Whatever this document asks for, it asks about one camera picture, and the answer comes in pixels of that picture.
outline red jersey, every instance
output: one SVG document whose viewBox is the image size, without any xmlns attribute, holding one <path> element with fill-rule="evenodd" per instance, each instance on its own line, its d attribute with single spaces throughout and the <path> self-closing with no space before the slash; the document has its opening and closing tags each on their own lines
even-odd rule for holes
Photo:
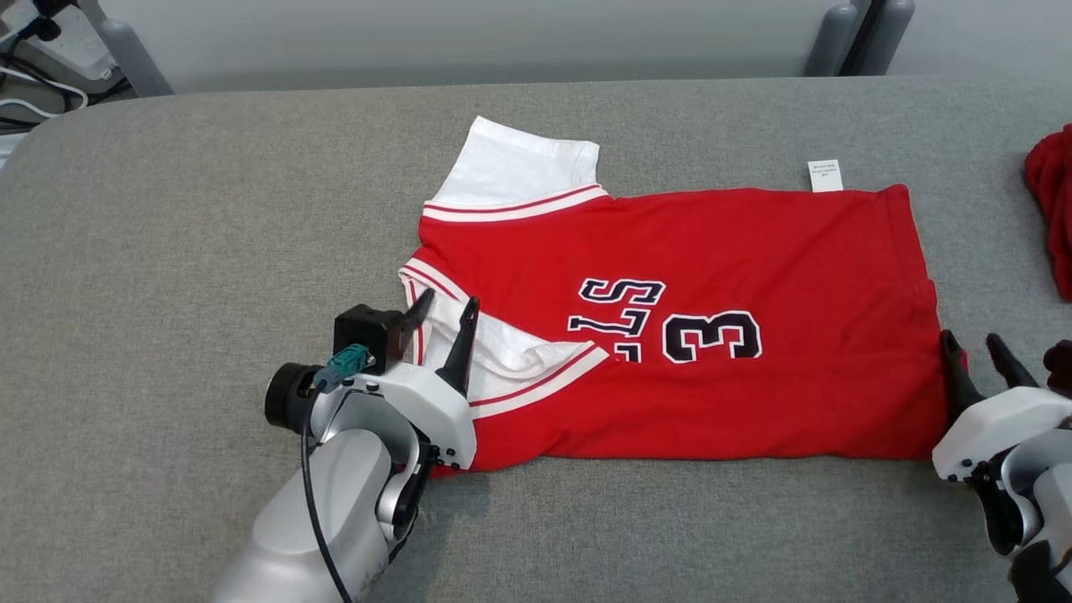
<svg viewBox="0 0 1072 603">
<path fill-rule="evenodd" d="M 525 152 L 548 141 L 478 127 Z M 598 147 L 549 142 L 570 178 L 586 161 L 594 179 Z M 411 300 L 437 292 L 417 362 L 442 364 L 451 321 L 480 298 L 472 468 L 929 454 L 946 425 L 939 326 L 904 186 L 623 198 L 569 183 L 492 191 L 500 203 L 437 195 L 400 269 Z"/>
</svg>

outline white t-shirt sleeve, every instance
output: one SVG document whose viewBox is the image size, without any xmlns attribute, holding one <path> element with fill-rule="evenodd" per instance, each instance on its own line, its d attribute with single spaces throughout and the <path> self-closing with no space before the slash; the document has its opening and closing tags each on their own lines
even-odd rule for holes
<svg viewBox="0 0 1072 603">
<path fill-rule="evenodd" d="M 480 207 L 542 198 L 596 183 L 598 161 L 595 143 L 545 138 L 477 117 L 430 203 Z"/>
</svg>

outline gray table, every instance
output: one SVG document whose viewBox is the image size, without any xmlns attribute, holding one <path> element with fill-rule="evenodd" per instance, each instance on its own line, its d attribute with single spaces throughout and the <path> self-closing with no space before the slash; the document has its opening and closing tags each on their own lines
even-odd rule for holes
<svg viewBox="0 0 1072 603">
<path fill-rule="evenodd" d="M 266 380 L 400 307 L 476 115 L 602 145 L 614 194 L 908 183 L 940 317 L 1043 374 L 1072 332 L 1022 181 L 1072 89 L 927 78 L 604 83 L 114 103 L 0 172 L 0 592 L 195 601 L 297 467 Z M 973 362 L 987 392 L 997 376 Z M 429 487 L 376 601 L 1011 601 L 973 495 L 922 462 L 542 459 Z"/>
</svg>

